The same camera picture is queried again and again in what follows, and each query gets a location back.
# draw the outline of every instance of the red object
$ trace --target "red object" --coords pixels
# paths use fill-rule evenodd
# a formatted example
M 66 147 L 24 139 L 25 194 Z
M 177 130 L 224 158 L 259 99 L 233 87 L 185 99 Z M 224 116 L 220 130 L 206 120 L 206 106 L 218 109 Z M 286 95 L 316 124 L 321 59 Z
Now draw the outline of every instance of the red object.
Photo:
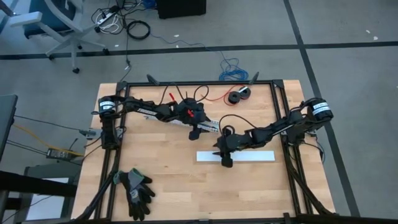
M 191 116 L 191 118 L 193 118 L 193 113 L 192 113 L 192 111 L 188 110 L 188 114 L 189 114 L 189 116 Z
M 175 101 L 174 96 L 172 93 L 169 93 L 170 97 L 172 98 L 173 101 Z
M 225 97 L 226 97 L 226 96 L 228 95 L 228 93 L 230 93 L 231 90 L 232 90 L 234 87 L 236 87 L 236 86 L 244 86 L 244 85 L 235 85 L 235 86 L 232 86 L 224 95 L 220 96 L 219 98 L 217 98 L 217 99 L 208 99 L 208 98 L 206 98 L 206 100 L 208 100 L 208 101 L 216 101 L 216 100 L 219 100 L 219 99 L 223 98 L 223 99 L 224 99 L 224 103 L 225 103 L 226 105 L 228 105 L 228 106 L 234 106 L 233 104 L 227 103 L 227 101 L 225 100 Z

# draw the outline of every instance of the yellow cable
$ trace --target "yellow cable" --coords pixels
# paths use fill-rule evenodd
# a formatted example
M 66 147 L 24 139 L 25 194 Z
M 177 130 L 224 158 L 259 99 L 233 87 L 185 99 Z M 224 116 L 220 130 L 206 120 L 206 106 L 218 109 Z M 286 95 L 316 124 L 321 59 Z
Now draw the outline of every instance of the yellow cable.
M 45 146 L 47 146 L 49 148 L 52 148 L 54 150 L 58 150 L 58 151 L 61 151 L 61 152 L 67 152 L 67 153 L 70 153 L 70 154 L 73 154 L 73 155 L 76 155 L 76 156 L 84 156 L 83 154 L 80 154 L 80 153 L 77 153 L 77 152 L 72 152 L 72 151 L 69 151 L 69 150 L 66 150 L 66 149 L 60 149 L 58 147 L 52 146 L 50 144 L 47 144 L 45 141 L 41 140 L 39 137 L 37 137 L 37 135 L 35 135 L 31 130 L 29 130 L 27 128 L 21 127 L 21 126 L 16 125 L 16 124 L 14 124 L 14 127 L 25 131 L 26 133 L 30 134 L 33 138 L 36 138 L 40 143 L 42 143 L 43 145 L 45 145 Z

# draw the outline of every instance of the blue cable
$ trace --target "blue cable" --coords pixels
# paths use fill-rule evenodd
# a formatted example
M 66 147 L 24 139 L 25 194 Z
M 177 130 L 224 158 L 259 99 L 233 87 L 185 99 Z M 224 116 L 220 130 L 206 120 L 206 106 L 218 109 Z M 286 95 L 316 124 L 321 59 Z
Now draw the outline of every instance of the blue cable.
M 183 42 L 184 44 L 187 44 L 189 46 L 201 45 L 206 50 L 208 50 L 210 52 L 217 52 L 217 51 L 208 49 L 202 43 L 189 44 L 188 42 L 186 42 L 184 40 L 176 40 L 174 42 L 169 42 L 169 41 L 165 40 L 161 36 L 156 36 L 156 35 L 154 35 L 152 33 L 150 33 L 150 35 L 155 37 L 155 38 L 162 39 L 164 42 L 166 42 L 168 44 L 175 44 L 175 43 L 178 43 L 178 42 Z M 242 68 L 238 67 L 239 59 L 237 59 L 237 58 L 225 58 L 224 53 L 222 51 L 219 51 L 219 52 L 223 56 L 223 60 L 220 63 L 220 67 L 221 67 L 221 70 L 223 72 L 221 72 L 220 76 L 218 77 L 219 80 L 247 80 L 248 79 L 248 77 L 249 77 L 248 72 L 243 70 Z M 236 61 L 236 64 L 230 63 L 230 61 L 232 61 L 232 60 Z
M 156 0 L 142 0 L 142 3 L 147 9 L 156 7 Z

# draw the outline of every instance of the office chair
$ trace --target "office chair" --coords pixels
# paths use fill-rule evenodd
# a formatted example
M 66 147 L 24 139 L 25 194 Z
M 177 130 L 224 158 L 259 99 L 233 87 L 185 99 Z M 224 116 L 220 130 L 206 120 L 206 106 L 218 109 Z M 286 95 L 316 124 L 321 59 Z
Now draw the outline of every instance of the office chair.
M 31 0 L 29 13 L 10 17 L 10 26 L 23 26 L 26 38 L 32 35 L 48 34 L 59 44 L 46 52 L 46 56 L 53 60 L 53 53 L 71 47 L 72 67 L 74 73 L 79 73 L 76 66 L 76 48 L 82 49 L 81 44 L 102 47 L 103 53 L 109 55 L 105 45 L 83 40 L 96 24 L 86 29 L 80 27 L 79 23 L 83 15 L 82 0 Z

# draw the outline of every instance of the black box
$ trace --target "black box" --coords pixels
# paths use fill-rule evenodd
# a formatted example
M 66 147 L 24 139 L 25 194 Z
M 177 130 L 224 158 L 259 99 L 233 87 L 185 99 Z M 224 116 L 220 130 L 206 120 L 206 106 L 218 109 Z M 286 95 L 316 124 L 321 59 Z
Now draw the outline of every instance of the black box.
M 156 5 L 161 19 L 206 13 L 206 0 L 156 0 Z

